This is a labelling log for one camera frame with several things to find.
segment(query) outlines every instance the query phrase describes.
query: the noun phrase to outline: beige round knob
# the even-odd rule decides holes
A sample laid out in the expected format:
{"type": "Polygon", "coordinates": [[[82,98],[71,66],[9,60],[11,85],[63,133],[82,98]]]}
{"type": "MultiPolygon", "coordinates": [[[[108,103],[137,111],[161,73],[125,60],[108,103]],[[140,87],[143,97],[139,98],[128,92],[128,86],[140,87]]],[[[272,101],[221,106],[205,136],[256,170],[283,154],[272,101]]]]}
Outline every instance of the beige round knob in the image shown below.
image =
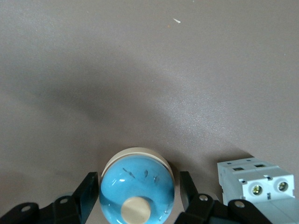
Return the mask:
{"type": "Polygon", "coordinates": [[[127,224],[144,224],[150,218],[150,204],[142,197],[131,197],[122,205],[121,216],[127,224]]]}

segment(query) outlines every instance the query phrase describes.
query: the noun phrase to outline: blue ball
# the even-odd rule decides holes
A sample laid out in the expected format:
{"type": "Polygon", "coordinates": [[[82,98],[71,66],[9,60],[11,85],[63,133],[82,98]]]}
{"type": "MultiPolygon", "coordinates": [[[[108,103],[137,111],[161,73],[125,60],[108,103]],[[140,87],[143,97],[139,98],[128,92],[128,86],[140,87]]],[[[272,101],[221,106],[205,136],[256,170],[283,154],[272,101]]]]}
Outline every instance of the blue ball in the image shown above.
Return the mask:
{"type": "Polygon", "coordinates": [[[131,197],[141,197],[149,203],[151,213],[146,224],[166,221],[174,203],[174,183],[166,167],[143,155],[131,155],[115,162],[100,186],[101,209],[111,224],[126,224],[121,207],[131,197]]]}

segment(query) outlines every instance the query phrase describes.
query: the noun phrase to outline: beige cap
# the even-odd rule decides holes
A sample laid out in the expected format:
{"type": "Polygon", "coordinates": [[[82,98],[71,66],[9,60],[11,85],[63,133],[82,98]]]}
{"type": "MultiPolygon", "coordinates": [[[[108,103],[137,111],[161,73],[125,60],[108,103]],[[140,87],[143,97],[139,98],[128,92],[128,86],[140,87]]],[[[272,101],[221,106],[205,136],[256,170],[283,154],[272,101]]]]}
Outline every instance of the beige cap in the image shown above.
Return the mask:
{"type": "Polygon", "coordinates": [[[127,224],[144,224],[150,218],[150,204],[142,197],[131,197],[122,205],[121,216],[127,224]]]}
{"type": "Polygon", "coordinates": [[[168,172],[171,175],[173,184],[175,184],[172,170],[170,168],[169,163],[166,161],[166,159],[163,158],[163,156],[161,156],[159,153],[156,153],[155,151],[150,150],[148,148],[142,148],[142,147],[127,148],[127,149],[122,150],[119,153],[115,154],[106,164],[101,177],[103,178],[103,176],[105,175],[107,170],[112,166],[112,164],[114,164],[119,159],[122,159],[123,157],[129,156],[129,155],[145,155],[145,156],[151,157],[151,158],[159,161],[160,163],[162,163],[162,165],[164,165],[166,167],[166,169],[168,170],[168,172]]]}

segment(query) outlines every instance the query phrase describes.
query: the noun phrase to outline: gray surface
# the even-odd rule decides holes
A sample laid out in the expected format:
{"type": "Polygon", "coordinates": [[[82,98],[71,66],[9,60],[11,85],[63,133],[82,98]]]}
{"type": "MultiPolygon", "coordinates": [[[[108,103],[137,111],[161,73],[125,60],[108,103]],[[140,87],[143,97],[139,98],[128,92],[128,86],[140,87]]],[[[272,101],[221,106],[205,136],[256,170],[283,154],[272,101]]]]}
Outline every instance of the gray surface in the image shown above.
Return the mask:
{"type": "Polygon", "coordinates": [[[133,146],[218,197],[216,162],[249,154],[299,182],[297,0],[2,0],[0,21],[0,215],[133,146]]]}

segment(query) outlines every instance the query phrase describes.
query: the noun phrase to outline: metal screw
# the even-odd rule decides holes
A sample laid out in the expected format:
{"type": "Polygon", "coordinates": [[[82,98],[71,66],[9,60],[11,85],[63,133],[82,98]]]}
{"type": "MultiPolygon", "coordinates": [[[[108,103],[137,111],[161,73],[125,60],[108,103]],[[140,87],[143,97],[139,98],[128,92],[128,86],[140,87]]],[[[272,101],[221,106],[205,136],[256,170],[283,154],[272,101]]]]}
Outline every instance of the metal screw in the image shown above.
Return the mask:
{"type": "Polygon", "coordinates": [[[281,182],[279,185],[278,185],[278,189],[280,191],[286,191],[288,189],[289,185],[287,184],[287,182],[281,182]]]}
{"type": "Polygon", "coordinates": [[[30,209],[31,209],[30,205],[27,205],[27,206],[25,206],[25,207],[23,207],[23,208],[21,209],[21,212],[26,212],[26,211],[28,211],[28,210],[30,210],[30,209]]]}
{"type": "Polygon", "coordinates": [[[60,203],[61,203],[61,204],[67,203],[68,200],[69,200],[69,199],[64,198],[64,199],[60,200],[60,203]]]}
{"type": "Polygon", "coordinates": [[[254,195],[260,195],[263,191],[263,188],[260,185],[256,185],[254,186],[254,188],[252,189],[252,193],[254,195]]]}
{"type": "Polygon", "coordinates": [[[199,199],[204,202],[206,202],[208,200],[207,196],[205,196],[205,195],[200,195],[199,199]]]}
{"type": "Polygon", "coordinates": [[[240,201],[235,201],[235,206],[237,206],[238,208],[242,209],[245,208],[245,205],[243,202],[240,201]]]}

